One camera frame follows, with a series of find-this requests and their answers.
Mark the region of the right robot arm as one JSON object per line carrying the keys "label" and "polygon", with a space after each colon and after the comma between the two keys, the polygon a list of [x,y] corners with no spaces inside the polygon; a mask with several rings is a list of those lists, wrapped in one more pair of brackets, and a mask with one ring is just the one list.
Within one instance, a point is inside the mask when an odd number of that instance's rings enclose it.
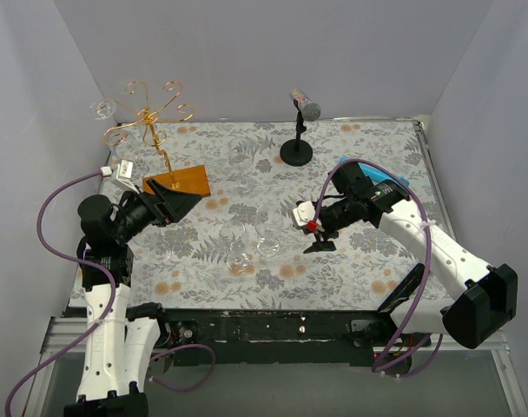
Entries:
{"label": "right robot arm", "polygon": [[374,182],[358,159],[340,162],[326,179],[340,193],[296,204],[296,228],[315,237],[308,252],[334,251],[340,230],[368,222],[404,246],[424,266],[418,284],[401,289],[379,308],[380,338],[399,345],[411,333],[447,334],[474,349],[516,314],[518,275],[507,264],[491,265],[460,246],[428,218],[419,198],[396,176]]}

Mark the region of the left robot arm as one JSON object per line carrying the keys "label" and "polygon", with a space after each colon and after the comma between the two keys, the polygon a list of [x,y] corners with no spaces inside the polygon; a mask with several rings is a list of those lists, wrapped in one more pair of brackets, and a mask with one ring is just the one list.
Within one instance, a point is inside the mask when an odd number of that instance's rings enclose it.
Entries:
{"label": "left robot arm", "polygon": [[77,213],[84,238],[82,289],[87,328],[82,379],[76,402],[66,416],[146,416],[144,380],[153,348],[164,346],[171,327],[161,305],[129,308],[134,254],[129,241],[147,226],[177,223],[201,200],[198,194],[172,190],[154,179],[148,191],[127,190],[119,203],[105,195],[81,202]]}

